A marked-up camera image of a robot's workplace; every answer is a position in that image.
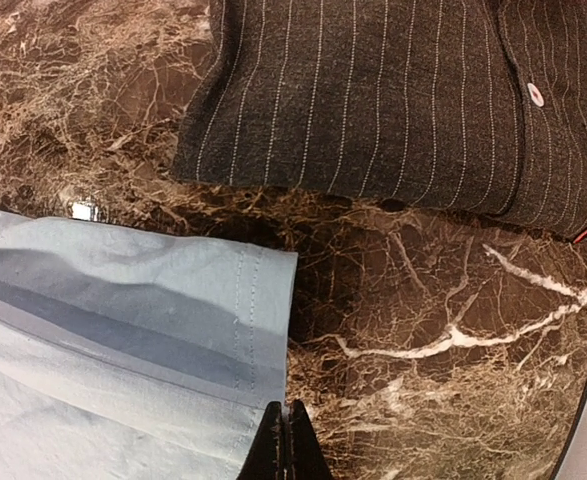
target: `stitching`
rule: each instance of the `stitching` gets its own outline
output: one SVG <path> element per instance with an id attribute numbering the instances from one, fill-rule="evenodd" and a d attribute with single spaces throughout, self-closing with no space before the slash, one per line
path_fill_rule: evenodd
<path id="1" fill-rule="evenodd" d="M 251 72 L 251 76 L 249 77 L 248 82 L 246 83 L 246 87 L 244 87 L 244 91 L 242 92 L 242 100 L 240 101 L 240 111 L 237 115 L 237 126 L 235 128 L 235 145 L 233 145 L 233 160 L 231 161 L 231 175 L 229 177 L 229 185 L 233 185 L 233 178 L 235 175 L 235 166 L 237 165 L 237 151 L 240 146 L 240 130 L 242 128 L 242 116 L 244 114 L 244 105 L 246 104 L 246 97 L 249 93 L 249 88 L 251 88 L 251 83 L 253 83 L 253 78 L 257 73 L 257 70 L 260 66 L 260 62 L 262 61 L 262 46 L 264 44 L 264 31 L 266 30 L 266 0 L 262 0 L 262 26 L 260 28 L 260 40 L 257 47 L 257 60 L 255 61 L 255 67 L 253 67 L 253 71 Z"/>
<path id="2" fill-rule="evenodd" d="M 369 181 L 369 177 L 371 175 L 371 170 L 373 168 L 373 163 L 375 162 L 375 158 L 377 157 L 378 149 L 380 148 L 380 135 L 381 135 L 381 126 L 380 126 L 380 108 L 381 108 L 381 93 L 382 93 L 382 74 L 384 73 L 384 55 L 386 53 L 386 37 L 389 25 L 389 0 L 384 1 L 384 30 L 382 32 L 382 52 L 380 53 L 380 71 L 377 74 L 377 91 L 376 91 L 376 99 L 375 99 L 375 122 L 376 122 L 376 135 L 375 135 L 375 148 L 373 149 L 373 155 L 371 155 L 371 160 L 369 161 L 369 166 L 366 170 L 366 175 L 364 176 L 364 181 L 362 182 L 362 187 L 360 188 L 360 193 L 358 196 L 362 196 L 364 194 L 364 189 L 366 188 L 366 184 Z"/>
<path id="3" fill-rule="evenodd" d="M 411 24 L 409 25 L 409 44 L 406 53 L 406 65 L 404 66 L 404 156 L 402 157 L 402 166 L 400 167 L 400 175 L 395 184 L 395 189 L 391 194 L 394 197 L 400 189 L 400 184 L 404 177 L 404 167 L 406 166 L 406 159 L 409 152 L 409 67 L 411 65 L 411 50 L 413 49 L 413 28 L 415 27 L 415 10 L 417 8 L 417 0 L 413 0 L 413 8 L 411 10 Z"/>
<path id="4" fill-rule="evenodd" d="M 282 69 L 280 70 L 280 79 L 277 84 L 277 91 L 275 94 L 275 106 L 273 107 L 273 120 L 271 121 L 271 138 L 269 139 L 269 149 L 266 153 L 266 165 L 264 167 L 264 182 L 262 185 L 266 185 L 269 180 L 269 172 L 271 169 L 271 159 L 273 158 L 273 145 L 275 144 L 275 123 L 277 121 L 277 114 L 280 109 L 280 97 L 282 96 L 282 85 L 284 83 L 284 71 L 289 61 L 289 47 L 290 47 L 290 36 L 291 36 L 291 18 L 293 16 L 293 0 L 289 0 L 289 18 L 286 25 L 286 40 L 284 42 L 284 61 L 282 63 Z"/>
<path id="5" fill-rule="evenodd" d="M 82 357 L 82 358 L 88 358 L 88 359 L 91 359 L 91 360 L 99 360 L 101 363 L 104 363 L 104 364 L 109 365 L 110 367 L 113 367 L 113 368 L 116 368 L 116 369 L 123 370 L 123 371 L 125 371 L 127 373 L 132 373 L 133 375 L 137 375 L 137 376 L 143 377 L 145 379 L 149 379 L 149 380 L 161 382 L 163 384 L 171 385 L 173 387 L 177 387 L 178 389 L 187 390 L 189 392 L 196 392 L 198 395 L 204 395 L 207 398 L 218 399 L 218 400 L 228 400 L 228 398 L 226 398 L 224 396 L 220 396 L 220 395 L 216 395 L 216 394 L 207 392 L 206 389 L 198 389 L 198 388 L 193 388 L 193 387 L 187 387 L 187 386 L 182 385 L 181 383 L 173 382 L 171 380 L 165 380 L 165 379 L 162 379 L 162 378 L 159 378 L 158 379 L 157 377 L 153 377 L 152 375 L 150 375 L 148 373 L 141 372 L 138 369 L 123 366 L 123 365 L 119 364 L 118 362 L 113 362 L 113 361 L 110 361 L 110 360 L 105 359 L 103 357 L 98 357 L 98 356 L 96 356 L 93 353 L 86 352 L 86 351 L 81 350 L 81 349 L 78 349 L 76 347 L 72 347 L 70 345 L 62 345 L 62 344 L 59 344 L 59 343 L 54 343 L 54 342 L 52 342 L 48 338 L 42 337 L 40 335 L 37 335 L 37 334 L 35 334 L 35 333 L 31 332 L 31 331 L 23 330 L 23 329 L 19 328 L 18 326 L 14 325 L 13 323 L 7 323 L 2 318 L 0 318 L 0 323 L 2 325 L 4 325 L 4 326 L 10 328 L 10 329 L 13 329 L 13 330 L 17 331 L 17 332 L 26 333 L 28 335 L 31 335 L 33 338 L 36 338 L 39 341 L 41 341 L 43 343 L 46 343 L 47 345 L 54 346 L 56 348 L 60 348 L 60 349 L 63 349 L 65 351 L 69 351 L 69 352 L 71 352 L 71 353 L 73 353 L 75 355 L 78 355 L 78 356 Z M 245 400 L 243 400 L 242 398 L 240 398 L 240 399 L 238 399 L 236 401 L 236 403 L 238 403 L 239 405 L 241 405 L 243 407 L 252 407 L 253 404 L 250 403 L 251 401 L 252 401 L 252 399 L 245 399 Z"/>
<path id="6" fill-rule="evenodd" d="M 355 51 L 357 48 L 357 0 L 353 0 L 353 44 L 351 45 L 351 65 L 349 66 L 349 77 L 346 83 L 346 93 L 344 94 L 344 109 L 342 111 L 342 139 L 340 141 L 340 153 L 337 159 L 337 168 L 333 175 L 333 180 L 329 185 L 328 193 L 331 193 L 335 186 L 337 176 L 342 169 L 342 162 L 344 160 L 344 148 L 346 146 L 346 127 L 348 123 L 349 101 L 351 97 L 351 87 L 353 84 L 353 71 L 355 70 Z"/>
<path id="7" fill-rule="evenodd" d="M 489 27 L 488 27 L 488 15 L 489 13 L 486 11 L 486 5 L 483 4 L 484 12 L 486 17 L 484 18 L 484 39 L 486 43 L 486 59 L 487 59 L 487 75 L 489 79 L 489 118 L 491 123 L 491 176 L 489 177 L 489 184 L 486 188 L 486 192 L 484 192 L 484 196 L 482 199 L 470 207 L 470 209 L 478 208 L 480 205 L 484 203 L 484 201 L 488 198 L 489 193 L 491 192 L 491 188 L 493 187 L 493 179 L 495 177 L 495 164 L 496 164 L 496 155 L 495 155 L 495 114 L 493 111 L 493 76 L 491 74 L 491 48 L 489 43 Z"/>
<path id="8" fill-rule="evenodd" d="M 302 184 L 304 174 L 306 173 L 306 164 L 309 155 L 309 145 L 311 142 L 311 127 L 313 125 L 313 113 L 315 110 L 315 100 L 317 97 L 317 85 L 320 79 L 320 65 L 322 64 L 322 41 L 324 37 L 324 0 L 320 0 L 320 29 L 317 38 L 317 62 L 315 64 L 315 78 L 313 79 L 313 91 L 311 93 L 311 105 L 309 106 L 309 115 L 306 120 L 306 138 L 304 140 L 304 154 L 302 157 L 302 170 L 297 186 Z"/>
<path id="9" fill-rule="evenodd" d="M 264 250 L 260 249 L 258 257 L 255 260 L 255 268 L 253 270 L 253 281 L 251 282 L 251 307 L 249 309 L 249 336 L 250 347 L 249 353 L 251 356 L 251 393 L 255 392 L 255 293 L 257 290 L 258 273 L 264 257 Z"/>
<path id="10" fill-rule="evenodd" d="M 202 138 L 202 145 L 200 145 L 200 150 L 197 154 L 197 165 L 195 168 L 195 179 L 198 182 L 200 181 L 200 172 L 201 172 L 201 167 L 202 167 L 202 157 L 204 155 L 204 147 L 206 146 L 209 135 L 211 134 L 211 129 L 213 128 L 213 122 L 215 121 L 215 118 L 217 117 L 218 111 L 220 110 L 220 107 L 222 106 L 222 101 L 224 100 L 224 97 L 226 96 L 226 92 L 228 91 L 229 87 L 231 86 L 231 81 L 233 80 L 233 77 L 235 76 L 235 70 L 237 69 L 237 65 L 240 62 L 240 54 L 242 53 L 242 45 L 244 42 L 244 26 L 246 23 L 246 6 L 247 6 L 247 4 L 245 3 L 244 4 L 244 15 L 242 16 L 242 28 L 240 30 L 240 44 L 238 45 L 237 53 L 235 55 L 235 60 L 233 61 L 233 67 L 231 68 L 231 73 L 229 74 L 229 78 L 227 80 L 226 86 L 224 87 L 224 90 L 222 91 L 222 95 L 220 95 L 220 98 L 217 101 L 217 105 L 215 106 L 215 110 L 213 110 L 213 115 L 211 115 L 211 119 L 209 120 L 209 124 L 206 127 L 206 132 L 204 133 L 204 137 Z M 224 3 L 222 4 L 222 9 L 223 9 L 222 10 L 222 19 L 221 19 L 222 33 L 220 35 L 220 50 L 218 51 L 218 57 L 216 60 L 216 64 L 222 59 L 222 51 L 223 51 L 223 47 L 224 47 L 224 39 L 225 39 L 224 21 L 226 18 L 226 0 L 224 0 Z"/>
<path id="11" fill-rule="evenodd" d="M 437 20 L 437 33 L 435 36 L 435 70 L 433 72 L 433 85 L 431 86 L 431 123 L 432 123 L 432 131 L 433 131 L 433 165 L 431 165 L 431 178 L 429 179 L 429 184 L 426 186 L 426 190 L 424 193 L 418 198 L 415 203 L 420 203 L 420 201 L 426 197 L 427 193 L 431 190 L 433 186 L 433 181 L 435 180 L 435 167 L 437 166 L 437 118 L 436 118 L 436 109 L 435 103 L 437 100 L 436 88 L 437 88 L 437 75 L 439 73 L 440 67 L 440 34 L 442 32 L 442 18 L 443 18 L 443 7 L 444 7 L 444 0 L 440 0 L 440 11 L 438 13 L 438 20 Z"/>
<path id="12" fill-rule="evenodd" d="M 467 145 L 467 138 L 466 138 L 466 108 L 465 108 L 465 94 L 466 94 L 466 2 L 462 0 L 462 88 L 460 92 L 460 112 L 462 116 L 462 172 L 460 174 L 460 180 L 457 184 L 457 189 L 455 190 L 455 195 L 453 196 L 453 200 L 446 206 L 446 208 L 451 208 L 462 192 L 462 183 L 464 182 L 464 176 L 466 175 L 466 167 L 468 163 L 468 145 Z"/>
<path id="13" fill-rule="evenodd" d="M 235 317 L 233 318 L 233 355 L 236 360 L 239 360 L 239 343 L 240 335 L 238 331 L 239 311 L 240 311 L 240 279 L 242 277 L 242 268 L 244 267 L 244 259 L 246 258 L 246 247 L 240 253 L 240 259 L 237 263 L 237 270 L 235 274 Z M 240 388 L 240 373 L 239 370 L 235 372 L 235 389 Z"/>

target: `pinstripe fabric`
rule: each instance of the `pinstripe fabric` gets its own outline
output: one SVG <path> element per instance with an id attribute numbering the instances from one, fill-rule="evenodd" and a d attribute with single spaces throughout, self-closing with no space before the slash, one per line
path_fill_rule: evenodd
<path id="1" fill-rule="evenodd" d="M 587 228 L 587 2 L 213 0 L 212 27 L 179 178 Z"/>

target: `light blue fabric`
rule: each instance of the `light blue fabric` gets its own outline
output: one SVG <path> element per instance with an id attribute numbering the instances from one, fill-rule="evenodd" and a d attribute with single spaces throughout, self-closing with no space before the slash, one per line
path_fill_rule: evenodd
<path id="1" fill-rule="evenodd" d="M 284 400 L 295 266 L 0 213 L 0 478 L 235 478 Z"/>

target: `button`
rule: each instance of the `button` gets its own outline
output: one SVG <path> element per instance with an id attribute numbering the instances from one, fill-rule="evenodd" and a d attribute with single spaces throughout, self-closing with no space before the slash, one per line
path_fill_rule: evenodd
<path id="1" fill-rule="evenodd" d="M 529 87 L 529 93 L 531 94 L 531 100 L 533 100 L 533 103 L 536 104 L 538 107 L 543 107 L 544 97 L 542 96 L 538 88 L 532 83 L 527 84 L 527 86 Z"/>

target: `gray wool fabric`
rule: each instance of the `gray wool fabric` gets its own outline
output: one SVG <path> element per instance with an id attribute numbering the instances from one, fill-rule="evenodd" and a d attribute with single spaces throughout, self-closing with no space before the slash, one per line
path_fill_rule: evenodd
<path id="1" fill-rule="evenodd" d="M 211 25 L 180 179 L 587 229 L 587 2 L 213 0 Z"/>

